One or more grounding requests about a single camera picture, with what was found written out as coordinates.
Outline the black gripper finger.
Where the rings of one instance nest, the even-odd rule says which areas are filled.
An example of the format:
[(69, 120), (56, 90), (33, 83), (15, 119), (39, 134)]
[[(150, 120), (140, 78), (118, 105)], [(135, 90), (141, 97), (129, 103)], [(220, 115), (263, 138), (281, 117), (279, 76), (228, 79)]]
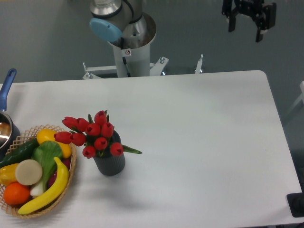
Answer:
[(276, 3), (254, 2), (253, 21), (257, 26), (256, 42), (260, 42), (264, 32), (276, 24)]
[(240, 14), (241, 0), (223, 0), (222, 15), (228, 19), (228, 31), (233, 32), (236, 28), (236, 16)]

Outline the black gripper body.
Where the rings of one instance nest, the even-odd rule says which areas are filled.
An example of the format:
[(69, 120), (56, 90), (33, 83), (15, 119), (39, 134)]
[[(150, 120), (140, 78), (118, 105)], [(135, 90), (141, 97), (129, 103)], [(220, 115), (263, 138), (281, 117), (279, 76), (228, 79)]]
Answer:
[(235, 0), (235, 9), (239, 14), (249, 16), (251, 18), (258, 17), (262, 14), (263, 0)]

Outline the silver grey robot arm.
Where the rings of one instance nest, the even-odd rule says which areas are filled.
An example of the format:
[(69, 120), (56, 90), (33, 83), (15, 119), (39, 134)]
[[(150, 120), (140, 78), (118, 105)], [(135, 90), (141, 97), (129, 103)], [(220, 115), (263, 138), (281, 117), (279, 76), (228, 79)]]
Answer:
[[(90, 11), (91, 30), (101, 39), (118, 41), (128, 25), (138, 22), (143, 15), (141, 0), (94, 0)], [(263, 33), (275, 26), (276, 4), (265, 4), (263, 0), (224, 0), (221, 14), (228, 19), (228, 31), (236, 26), (236, 16), (250, 17), (257, 26), (256, 42), (263, 39)]]

